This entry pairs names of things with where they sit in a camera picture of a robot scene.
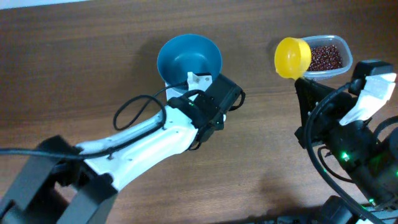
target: brown wooden surface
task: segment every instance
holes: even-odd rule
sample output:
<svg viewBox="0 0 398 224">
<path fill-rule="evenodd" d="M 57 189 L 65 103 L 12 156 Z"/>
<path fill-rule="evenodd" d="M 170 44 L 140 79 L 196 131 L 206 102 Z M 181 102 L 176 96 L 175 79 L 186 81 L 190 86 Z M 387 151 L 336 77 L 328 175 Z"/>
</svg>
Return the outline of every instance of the brown wooden surface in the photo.
<svg viewBox="0 0 398 224">
<path fill-rule="evenodd" d="M 161 46 L 202 34 L 220 48 L 223 73 L 246 91 L 246 103 L 200 150 L 170 157 L 129 184 L 108 222 L 223 222 L 322 204 L 334 192 L 294 137 L 299 103 L 294 82 L 275 73 L 275 46 L 288 36 L 335 34 L 354 64 L 381 58 L 398 65 L 397 11 L 397 1 L 359 0 L 90 1 L 0 11 L 0 146 L 115 133 L 111 119 L 121 104 L 163 87 Z M 352 71 L 323 83 L 338 87 Z M 396 115 L 397 95 L 371 127 Z M 149 109 L 143 119 L 159 110 Z M 0 157 L 0 195 L 26 160 Z M 356 187 L 341 184 L 364 202 Z"/>
</svg>

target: dark brown beans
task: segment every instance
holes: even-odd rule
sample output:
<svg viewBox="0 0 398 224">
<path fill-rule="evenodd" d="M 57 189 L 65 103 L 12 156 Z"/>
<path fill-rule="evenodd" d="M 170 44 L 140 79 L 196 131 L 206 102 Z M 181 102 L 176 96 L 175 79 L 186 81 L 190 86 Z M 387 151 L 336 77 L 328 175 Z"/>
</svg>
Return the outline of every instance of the dark brown beans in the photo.
<svg viewBox="0 0 398 224">
<path fill-rule="evenodd" d="M 312 48 L 311 55 L 312 59 L 308 71 L 318 72 L 343 67 L 340 53 L 334 45 Z"/>
</svg>

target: tabletop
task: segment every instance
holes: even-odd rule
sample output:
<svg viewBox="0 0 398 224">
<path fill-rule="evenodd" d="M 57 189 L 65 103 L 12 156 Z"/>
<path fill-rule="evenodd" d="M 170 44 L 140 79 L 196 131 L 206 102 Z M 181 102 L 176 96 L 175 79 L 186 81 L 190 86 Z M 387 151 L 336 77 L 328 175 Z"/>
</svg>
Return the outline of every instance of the tabletop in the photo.
<svg viewBox="0 0 398 224">
<path fill-rule="evenodd" d="M 294 136 L 299 103 L 294 81 L 275 72 L 275 47 L 284 37 L 344 38 L 353 66 L 322 81 L 337 88 L 360 60 L 398 64 L 397 11 L 397 1 L 359 0 L 88 1 L 2 10 L 0 146 L 33 148 L 57 134 L 77 144 L 116 133 L 111 120 L 126 100 L 164 86 L 156 60 L 166 41 L 201 34 L 220 48 L 222 73 L 246 102 L 199 150 L 160 162 L 123 189 L 108 223 L 219 223 L 321 205 L 335 193 Z M 395 93 L 370 127 L 397 107 Z M 158 110 L 149 106 L 141 121 Z M 26 160 L 0 157 L 0 195 Z M 355 186 L 338 183 L 366 202 Z"/>
</svg>

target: black cable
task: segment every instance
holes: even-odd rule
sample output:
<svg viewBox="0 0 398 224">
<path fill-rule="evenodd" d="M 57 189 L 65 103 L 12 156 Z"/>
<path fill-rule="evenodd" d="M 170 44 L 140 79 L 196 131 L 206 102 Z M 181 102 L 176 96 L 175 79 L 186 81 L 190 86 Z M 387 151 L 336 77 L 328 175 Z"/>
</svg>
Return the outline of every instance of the black cable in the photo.
<svg viewBox="0 0 398 224">
<path fill-rule="evenodd" d="M 398 116 L 387 118 L 377 126 L 373 134 L 375 135 L 375 137 L 378 138 L 379 134 L 381 133 L 382 130 L 384 130 L 384 128 L 396 123 L 398 123 Z"/>
<path fill-rule="evenodd" d="M 372 213 L 367 211 L 365 208 L 360 206 L 352 197 L 350 197 L 336 182 L 323 170 L 323 167 L 319 163 L 317 156 L 314 153 L 312 147 L 312 140 L 311 140 L 311 133 L 312 133 L 312 126 L 315 118 L 321 113 L 322 109 L 338 94 L 342 93 L 344 90 L 348 89 L 350 83 L 346 83 L 342 87 L 333 92 L 329 93 L 318 106 L 311 112 L 310 116 L 308 117 L 307 123 L 304 127 L 304 140 L 305 146 L 307 148 L 308 156 L 311 159 L 313 166 L 316 168 L 318 173 L 322 176 L 323 180 L 336 192 L 340 197 L 346 202 L 347 206 L 350 208 L 351 211 L 362 215 L 363 217 L 367 218 L 370 222 L 375 224 L 384 224 L 380 219 L 375 217 Z"/>
<path fill-rule="evenodd" d="M 157 125 L 155 127 L 153 127 L 152 129 L 150 129 L 150 130 L 140 134 L 139 136 L 132 138 L 118 146 L 109 147 L 100 152 L 94 152 L 94 153 L 89 153 L 89 154 L 79 154 L 79 155 L 64 154 L 64 153 L 58 153 L 58 152 L 48 152 L 48 151 L 41 151 L 41 150 L 7 148 L 7 149 L 1 149 L 0 155 L 14 154 L 14 155 L 45 156 L 45 157 L 54 157 L 54 158 L 60 158 L 60 159 L 74 159 L 74 160 L 93 159 L 93 158 L 97 158 L 97 157 L 110 155 L 110 154 L 117 152 L 117 151 L 123 149 L 124 147 L 154 133 L 155 131 L 157 131 L 158 129 L 163 127 L 163 125 L 166 123 L 166 118 L 167 118 L 166 109 L 163 106 L 162 102 L 160 102 L 154 96 L 140 95 L 140 96 L 134 97 L 130 101 L 133 102 L 136 100 L 140 100 L 142 98 L 149 98 L 149 99 L 155 101 L 155 103 L 157 103 L 159 105 L 161 112 L 162 112 L 162 120 L 159 123 L 157 123 Z"/>
<path fill-rule="evenodd" d="M 328 148 L 327 148 L 326 146 L 322 146 L 322 147 L 320 147 L 320 148 L 318 149 L 318 158 L 319 158 L 319 161 L 321 161 L 323 167 L 324 167 L 333 177 L 336 177 L 336 178 L 339 179 L 339 180 L 342 180 L 342 181 L 345 181 L 345 182 L 348 182 L 348 183 L 352 183 L 352 184 L 353 184 L 354 182 L 353 182 L 351 179 L 348 179 L 348 178 L 345 178 L 345 177 L 342 177 L 342 176 L 336 174 L 331 168 L 328 167 L 328 165 L 326 164 L 326 162 L 323 160 L 322 149 L 328 149 Z"/>
<path fill-rule="evenodd" d="M 157 93 L 155 93 L 155 94 L 153 95 L 153 97 L 158 96 L 158 95 L 161 94 L 163 91 L 165 91 L 165 90 L 167 90 L 167 89 L 169 89 L 169 88 L 174 88 L 174 87 L 184 86 L 184 85 L 187 85 L 187 82 L 181 82 L 181 83 L 178 83 L 178 84 L 169 85 L 169 86 L 167 86 L 167 87 L 165 87 L 165 88 L 159 90 Z M 151 99 L 149 99 L 149 100 L 144 104 L 144 106 L 142 106 L 142 108 L 138 111 L 137 115 L 136 115 L 128 124 L 126 124 L 125 126 L 119 128 L 119 127 L 117 126 L 117 124 L 116 124 L 116 121 L 118 120 L 118 116 L 120 115 L 120 113 L 121 113 L 124 109 L 126 109 L 127 106 L 129 106 L 129 105 L 133 102 L 133 99 L 127 100 L 127 102 L 125 102 L 125 103 L 116 111 L 116 113 L 114 114 L 114 116 L 113 116 L 113 122 L 112 122 L 113 128 L 114 128 L 115 130 L 117 130 L 117 131 L 122 131 L 122 130 L 125 130 L 125 129 L 127 129 L 128 127 L 130 127 L 134 122 L 137 121 L 138 117 L 140 117 L 140 115 L 141 115 L 142 112 L 145 110 L 145 108 L 148 106 L 148 104 L 150 103 L 150 101 L 151 101 Z"/>
<path fill-rule="evenodd" d="M 229 109 L 229 111 L 234 111 L 239 109 L 243 105 L 245 97 L 246 97 L 245 92 L 241 91 L 241 101 L 237 106 L 232 106 L 231 109 Z"/>
</svg>

